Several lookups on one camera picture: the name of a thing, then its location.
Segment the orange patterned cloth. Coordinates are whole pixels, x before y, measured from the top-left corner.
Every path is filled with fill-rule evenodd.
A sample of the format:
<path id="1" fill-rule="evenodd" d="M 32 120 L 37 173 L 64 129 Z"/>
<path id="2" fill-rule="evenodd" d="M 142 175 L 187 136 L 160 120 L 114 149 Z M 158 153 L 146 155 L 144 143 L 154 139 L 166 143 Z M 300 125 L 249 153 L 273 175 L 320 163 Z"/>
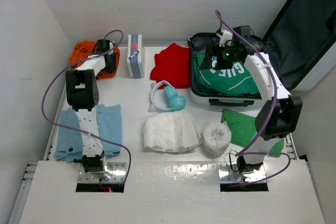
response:
<path id="1" fill-rule="evenodd" d="M 87 58 L 93 51 L 96 52 L 97 50 L 97 43 L 93 41 L 84 40 L 82 42 L 76 43 L 76 46 L 68 59 L 69 63 L 74 63 L 75 61 Z M 105 69 L 101 70 L 98 75 L 96 76 L 97 80 L 101 79 L 109 79 L 113 78 L 118 69 L 119 58 L 120 58 L 120 50 L 117 47 L 114 49 L 113 53 L 110 55 L 111 59 L 109 63 L 112 63 L 112 67 L 106 67 Z"/>

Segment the striped white wipes box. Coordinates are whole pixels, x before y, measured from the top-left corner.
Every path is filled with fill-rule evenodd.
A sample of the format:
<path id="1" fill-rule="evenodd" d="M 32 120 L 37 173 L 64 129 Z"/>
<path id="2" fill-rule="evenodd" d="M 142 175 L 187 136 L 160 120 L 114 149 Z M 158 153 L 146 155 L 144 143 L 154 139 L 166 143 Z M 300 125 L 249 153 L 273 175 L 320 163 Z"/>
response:
<path id="1" fill-rule="evenodd" d="M 128 35 L 127 65 L 131 78 L 144 77 L 144 47 L 141 34 Z"/>

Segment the green Guess t-shirt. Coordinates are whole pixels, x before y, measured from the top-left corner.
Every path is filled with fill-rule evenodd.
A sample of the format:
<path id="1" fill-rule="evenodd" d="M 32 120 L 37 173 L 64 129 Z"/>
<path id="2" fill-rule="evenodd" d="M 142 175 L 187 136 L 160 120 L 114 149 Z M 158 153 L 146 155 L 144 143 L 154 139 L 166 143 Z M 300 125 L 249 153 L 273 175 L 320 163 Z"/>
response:
<path id="1" fill-rule="evenodd" d="M 259 93 L 253 77 L 242 62 L 234 62 L 231 69 L 215 70 L 217 60 L 215 56 L 212 56 L 212 67 L 202 70 L 200 65 L 204 57 L 204 54 L 197 54 L 192 60 L 196 83 L 202 93 L 224 95 L 256 95 Z"/>

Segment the red cloth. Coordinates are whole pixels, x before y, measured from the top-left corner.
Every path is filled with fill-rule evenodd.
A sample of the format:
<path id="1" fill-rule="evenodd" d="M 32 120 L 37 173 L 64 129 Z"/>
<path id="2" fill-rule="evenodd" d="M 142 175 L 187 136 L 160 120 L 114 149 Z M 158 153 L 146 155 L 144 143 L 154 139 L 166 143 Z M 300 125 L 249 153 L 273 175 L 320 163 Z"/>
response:
<path id="1" fill-rule="evenodd" d="M 175 43 L 154 56 L 155 67 L 150 79 L 156 82 L 166 80 L 177 89 L 186 89 L 191 85 L 190 48 Z"/>

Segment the teal headphones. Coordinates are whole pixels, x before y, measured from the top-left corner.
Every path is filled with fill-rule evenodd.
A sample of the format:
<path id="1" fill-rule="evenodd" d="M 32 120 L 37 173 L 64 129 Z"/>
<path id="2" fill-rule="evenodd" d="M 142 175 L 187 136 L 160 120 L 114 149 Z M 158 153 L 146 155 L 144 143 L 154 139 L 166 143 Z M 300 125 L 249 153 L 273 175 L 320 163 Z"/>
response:
<path id="1" fill-rule="evenodd" d="M 167 98 L 167 108 L 159 107 L 154 101 L 154 95 L 156 91 L 164 86 L 164 93 Z M 150 92 L 150 106 L 148 108 L 148 112 L 175 112 L 183 110 L 186 106 L 186 98 L 183 95 L 178 95 L 177 90 L 173 87 L 168 81 L 162 80 L 158 83 L 151 84 L 151 92 Z"/>

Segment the white tissue roll pack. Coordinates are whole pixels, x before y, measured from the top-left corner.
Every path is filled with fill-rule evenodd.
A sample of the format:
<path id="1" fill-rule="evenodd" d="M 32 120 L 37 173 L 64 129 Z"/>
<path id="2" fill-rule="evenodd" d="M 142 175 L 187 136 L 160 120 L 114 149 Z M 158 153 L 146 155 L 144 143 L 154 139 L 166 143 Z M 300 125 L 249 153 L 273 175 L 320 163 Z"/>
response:
<path id="1" fill-rule="evenodd" d="M 232 133 L 226 123 L 211 122 L 202 133 L 206 151 L 214 157 L 222 156 L 231 143 Z"/>

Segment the white pleated skirt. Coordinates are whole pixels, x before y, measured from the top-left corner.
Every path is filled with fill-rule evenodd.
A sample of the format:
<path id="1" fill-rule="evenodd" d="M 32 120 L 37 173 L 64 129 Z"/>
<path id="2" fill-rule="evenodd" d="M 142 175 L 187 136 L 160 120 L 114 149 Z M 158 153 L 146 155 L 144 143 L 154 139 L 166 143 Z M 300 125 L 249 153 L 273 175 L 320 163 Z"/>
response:
<path id="1" fill-rule="evenodd" d="M 159 113 L 147 118 L 144 148 L 161 153 L 185 153 L 201 144 L 192 115 L 186 111 Z"/>

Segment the light blue shirt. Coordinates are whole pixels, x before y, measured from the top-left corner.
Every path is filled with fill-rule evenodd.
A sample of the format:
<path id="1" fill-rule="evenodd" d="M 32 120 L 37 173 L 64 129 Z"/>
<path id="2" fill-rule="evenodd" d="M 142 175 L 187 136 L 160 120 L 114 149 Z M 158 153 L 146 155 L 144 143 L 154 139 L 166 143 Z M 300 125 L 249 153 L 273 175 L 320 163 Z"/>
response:
<path id="1" fill-rule="evenodd" d="M 75 112 L 71 108 L 61 112 L 60 124 L 75 128 L 80 127 Z M 122 144 L 122 118 L 119 104 L 115 106 L 98 105 L 97 124 L 101 138 Z M 81 133 L 60 127 L 54 157 L 58 161 L 67 162 L 82 159 Z"/>

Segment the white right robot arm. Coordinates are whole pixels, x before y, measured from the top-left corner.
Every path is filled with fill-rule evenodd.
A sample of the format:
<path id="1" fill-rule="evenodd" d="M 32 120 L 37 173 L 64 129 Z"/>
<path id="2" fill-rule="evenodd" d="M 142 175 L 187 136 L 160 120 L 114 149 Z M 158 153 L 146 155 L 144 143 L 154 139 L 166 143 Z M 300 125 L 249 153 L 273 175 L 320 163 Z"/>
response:
<path id="1" fill-rule="evenodd" d="M 251 173 L 260 169 L 265 156 L 280 139 L 292 133 L 297 126 L 302 100 L 294 97 L 278 78 L 263 42 L 255 40 L 249 26 L 216 31 L 217 44 L 207 46 L 201 69 L 210 68 L 210 57 L 215 56 L 219 70 L 240 61 L 253 78 L 265 104 L 255 118 L 256 135 L 236 154 L 237 172 Z"/>

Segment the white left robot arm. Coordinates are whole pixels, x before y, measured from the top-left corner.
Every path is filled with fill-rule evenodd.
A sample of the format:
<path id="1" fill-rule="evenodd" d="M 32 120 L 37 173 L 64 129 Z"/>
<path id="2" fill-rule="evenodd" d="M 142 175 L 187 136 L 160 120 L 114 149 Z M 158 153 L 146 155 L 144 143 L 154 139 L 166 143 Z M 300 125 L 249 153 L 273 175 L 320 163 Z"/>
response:
<path id="1" fill-rule="evenodd" d="M 82 159 L 84 171 L 103 178 L 107 176 L 107 161 L 104 157 L 98 135 L 97 108 L 99 91 L 96 76 L 103 69 L 114 69 L 116 66 L 114 42 L 107 39 L 97 41 L 93 52 L 83 64 L 66 71 L 67 102 L 75 111 L 82 134 Z"/>

